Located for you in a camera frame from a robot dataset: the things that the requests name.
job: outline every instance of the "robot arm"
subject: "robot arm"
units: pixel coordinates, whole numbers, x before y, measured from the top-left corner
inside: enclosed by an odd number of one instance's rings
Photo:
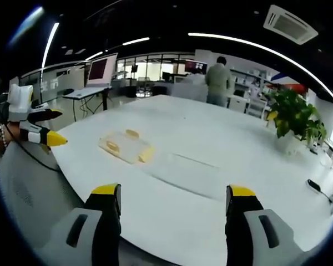
[[[19,123],[20,139],[47,146],[59,146],[67,143],[67,139],[55,131],[34,124],[54,119],[62,113],[49,109],[48,104],[32,109],[32,94],[32,86],[18,86],[16,84],[12,85],[8,94],[7,101],[10,104],[8,121]]]

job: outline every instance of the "desk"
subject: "desk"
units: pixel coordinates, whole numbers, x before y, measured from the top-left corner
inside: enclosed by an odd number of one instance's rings
[[[252,189],[274,210],[303,249],[316,246],[333,225],[328,200],[306,185],[333,193],[333,169],[308,150],[285,157],[274,148],[266,121],[215,105],[159,95],[90,116],[59,131],[52,147],[77,195],[86,201],[98,186],[122,184],[122,237],[159,258],[186,266],[226,264],[225,200],[190,193],[148,175],[98,147],[111,131],[133,129],[156,152],[180,154],[220,169],[227,184]],[[185,182],[194,176],[185,175]]]
[[[107,110],[107,97],[108,97],[108,88],[105,87],[86,87],[82,89],[77,89],[72,93],[64,95],[63,98],[72,99],[73,100],[73,112],[74,112],[74,121],[76,122],[75,118],[75,101],[76,100],[83,100],[86,97],[96,95],[98,93],[102,93],[102,106],[103,110]]]

